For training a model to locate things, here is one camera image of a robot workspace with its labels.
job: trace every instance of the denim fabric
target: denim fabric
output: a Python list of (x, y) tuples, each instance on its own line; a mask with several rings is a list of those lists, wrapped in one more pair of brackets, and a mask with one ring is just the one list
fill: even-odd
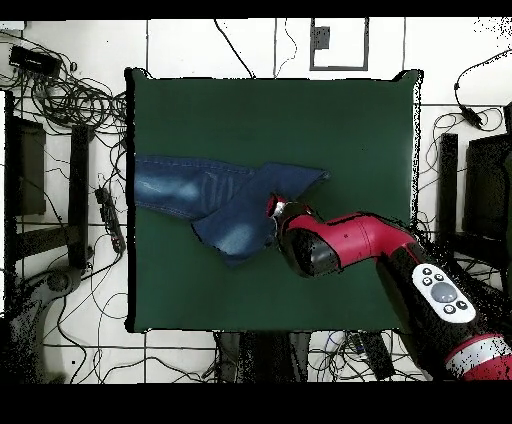
[(261, 251), (272, 241), (266, 216), (271, 193), (295, 199), (323, 170), (266, 163), (252, 169), (199, 158), (135, 157), (135, 205), (191, 221), (207, 246), (229, 266)]

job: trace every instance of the metal frame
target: metal frame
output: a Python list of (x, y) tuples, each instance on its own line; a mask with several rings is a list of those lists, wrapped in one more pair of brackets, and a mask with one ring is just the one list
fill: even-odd
[(370, 45), (370, 18), (364, 18), (364, 58), (363, 66), (315, 66), (315, 18), (311, 18), (311, 30), (309, 35), (310, 71), (367, 71), (368, 70), (368, 53)]
[(17, 234), (16, 260), (67, 246), (69, 266), (86, 268), (92, 254), (88, 247), (88, 197), (89, 143), (93, 138), (94, 131), (86, 125), (71, 130), (68, 224)]

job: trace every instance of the electrical outlet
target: electrical outlet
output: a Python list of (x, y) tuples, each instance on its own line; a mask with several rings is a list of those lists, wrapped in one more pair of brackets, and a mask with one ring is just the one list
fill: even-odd
[(315, 27), (315, 50), (325, 50), (329, 48), (331, 38), (331, 27)]

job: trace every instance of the green table surface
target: green table surface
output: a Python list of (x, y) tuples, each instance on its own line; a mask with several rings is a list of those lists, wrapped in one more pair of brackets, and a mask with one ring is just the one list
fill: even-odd
[[(305, 197), (325, 219), (368, 210), (409, 221), (418, 71), (397, 81), (131, 75), (136, 154), (323, 168), (331, 180)], [(135, 332), (399, 326), (372, 260), (303, 279), (269, 249), (230, 269), (187, 222), (143, 208), (135, 240)]]

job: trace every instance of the red and white stripe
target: red and white stripe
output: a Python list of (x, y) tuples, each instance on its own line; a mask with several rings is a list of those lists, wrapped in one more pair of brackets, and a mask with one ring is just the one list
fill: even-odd
[(501, 334), (473, 337), (450, 353), (445, 364), (461, 380), (512, 380), (512, 348)]

